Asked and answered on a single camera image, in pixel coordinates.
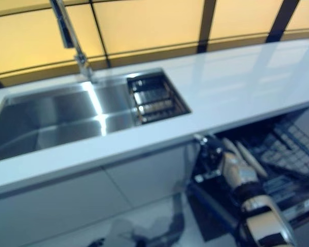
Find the stainless steel sink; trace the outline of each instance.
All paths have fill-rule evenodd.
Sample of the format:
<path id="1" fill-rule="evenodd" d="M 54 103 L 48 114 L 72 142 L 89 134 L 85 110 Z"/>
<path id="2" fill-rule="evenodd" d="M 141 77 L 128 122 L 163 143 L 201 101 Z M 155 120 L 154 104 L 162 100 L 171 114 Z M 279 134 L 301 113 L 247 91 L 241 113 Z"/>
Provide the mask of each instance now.
<path id="1" fill-rule="evenodd" d="M 189 112 L 160 69 L 8 97 L 0 160 Z"/>

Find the white cabinet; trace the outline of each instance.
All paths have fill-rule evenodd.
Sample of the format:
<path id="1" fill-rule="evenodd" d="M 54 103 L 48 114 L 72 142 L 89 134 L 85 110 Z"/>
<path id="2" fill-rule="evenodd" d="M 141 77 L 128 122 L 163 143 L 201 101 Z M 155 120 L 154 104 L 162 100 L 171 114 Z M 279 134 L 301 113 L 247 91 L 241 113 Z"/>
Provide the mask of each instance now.
<path id="1" fill-rule="evenodd" d="M 129 210 L 103 170 L 0 199 L 0 247 L 21 246 Z"/>
<path id="2" fill-rule="evenodd" d="M 131 204 L 140 206 L 183 190 L 197 153 L 198 144 L 188 143 L 105 170 Z"/>

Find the chrome faucet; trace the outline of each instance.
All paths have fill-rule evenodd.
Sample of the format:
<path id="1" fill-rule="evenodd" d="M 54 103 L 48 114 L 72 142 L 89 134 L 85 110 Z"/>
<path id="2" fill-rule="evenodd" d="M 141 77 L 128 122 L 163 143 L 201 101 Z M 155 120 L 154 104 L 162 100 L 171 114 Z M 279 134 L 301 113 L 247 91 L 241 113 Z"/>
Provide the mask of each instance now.
<path id="1" fill-rule="evenodd" d="M 78 42 L 76 33 L 67 14 L 63 0 L 49 0 L 51 7 L 57 18 L 58 26 L 63 39 L 63 44 L 65 48 L 75 48 L 77 54 L 74 58 L 78 62 L 80 72 L 86 76 L 91 82 L 93 82 L 93 71 L 89 65 L 85 53 L 81 50 L 80 44 Z"/>

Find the wire rack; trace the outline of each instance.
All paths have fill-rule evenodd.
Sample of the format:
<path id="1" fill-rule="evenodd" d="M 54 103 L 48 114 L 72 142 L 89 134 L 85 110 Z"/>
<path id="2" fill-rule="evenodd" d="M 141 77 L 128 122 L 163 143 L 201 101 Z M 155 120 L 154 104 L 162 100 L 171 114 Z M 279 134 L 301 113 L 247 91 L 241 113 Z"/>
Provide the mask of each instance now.
<path id="1" fill-rule="evenodd" d="M 258 128 L 256 135 L 246 135 L 241 141 L 263 164 L 309 177 L 309 136 L 288 117 Z"/>

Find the yellow wall panel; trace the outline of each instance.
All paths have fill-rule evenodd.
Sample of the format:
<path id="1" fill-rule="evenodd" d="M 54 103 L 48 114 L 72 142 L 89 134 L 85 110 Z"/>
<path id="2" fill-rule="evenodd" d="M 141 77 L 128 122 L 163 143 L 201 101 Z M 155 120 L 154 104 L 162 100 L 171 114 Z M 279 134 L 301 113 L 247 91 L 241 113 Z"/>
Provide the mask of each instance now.
<path id="1" fill-rule="evenodd" d="M 269 32 L 282 0 L 217 0 L 209 39 Z"/>
<path id="2" fill-rule="evenodd" d="M 131 0 L 94 6 L 110 54 L 199 39 L 203 0 Z"/>
<path id="3" fill-rule="evenodd" d="M 286 30 L 309 28 L 309 0 L 300 0 Z"/>
<path id="4" fill-rule="evenodd" d="M 67 10 L 86 55 L 103 55 L 90 6 L 70 6 Z M 0 73 L 73 60 L 75 53 L 73 48 L 64 48 L 51 9 L 0 17 Z"/>
<path id="5" fill-rule="evenodd" d="M 87 0 L 64 0 L 66 5 L 87 2 Z M 0 0 L 0 15 L 49 7 L 49 0 Z"/>

